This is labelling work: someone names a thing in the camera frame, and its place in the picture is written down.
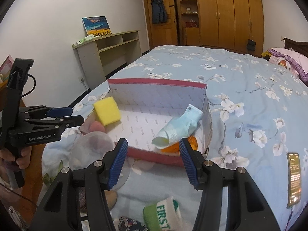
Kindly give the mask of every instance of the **smartphone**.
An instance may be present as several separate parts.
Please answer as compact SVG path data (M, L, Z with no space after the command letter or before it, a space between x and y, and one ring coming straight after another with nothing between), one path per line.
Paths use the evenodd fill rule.
M298 153L287 153L289 164L288 207L301 200L301 166Z

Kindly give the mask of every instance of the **sunflower field painting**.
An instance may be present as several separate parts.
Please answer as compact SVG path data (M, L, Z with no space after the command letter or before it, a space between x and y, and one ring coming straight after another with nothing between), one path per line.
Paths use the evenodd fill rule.
M93 34L94 36L105 36L111 35L106 17L86 17L82 18L84 27L88 35Z

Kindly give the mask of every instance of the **headboard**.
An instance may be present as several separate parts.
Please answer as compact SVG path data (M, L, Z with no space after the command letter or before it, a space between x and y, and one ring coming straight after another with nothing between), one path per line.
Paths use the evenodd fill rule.
M308 42L297 42L284 38L285 49L293 48L296 52L308 57Z

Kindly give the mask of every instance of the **open box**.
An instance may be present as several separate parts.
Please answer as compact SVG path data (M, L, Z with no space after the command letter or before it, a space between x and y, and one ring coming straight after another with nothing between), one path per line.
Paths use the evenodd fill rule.
M105 126L112 141L128 141L128 156L150 162L182 166L180 154L163 153L151 144L154 136L173 118L180 117L189 104L203 111L193 135L198 151L207 155L212 138L212 118L206 96L206 84L169 79L109 79L109 92L121 113L121 120ZM97 120L95 111L81 131Z

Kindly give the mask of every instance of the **metal bolt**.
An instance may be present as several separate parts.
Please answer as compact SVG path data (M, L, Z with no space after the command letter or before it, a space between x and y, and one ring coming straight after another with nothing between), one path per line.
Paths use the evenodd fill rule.
M96 167L100 167L101 165L103 165L102 161L95 161L94 162L94 166L96 166Z
M66 174L70 169L68 167L64 167L61 169L61 173Z
M241 174L244 174L246 172L246 169L243 167L238 167L238 172L240 172Z
M210 161L210 160L206 160L206 161L204 162L204 165L207 166L207 167L210 167L210 166L213 165L213 162Z

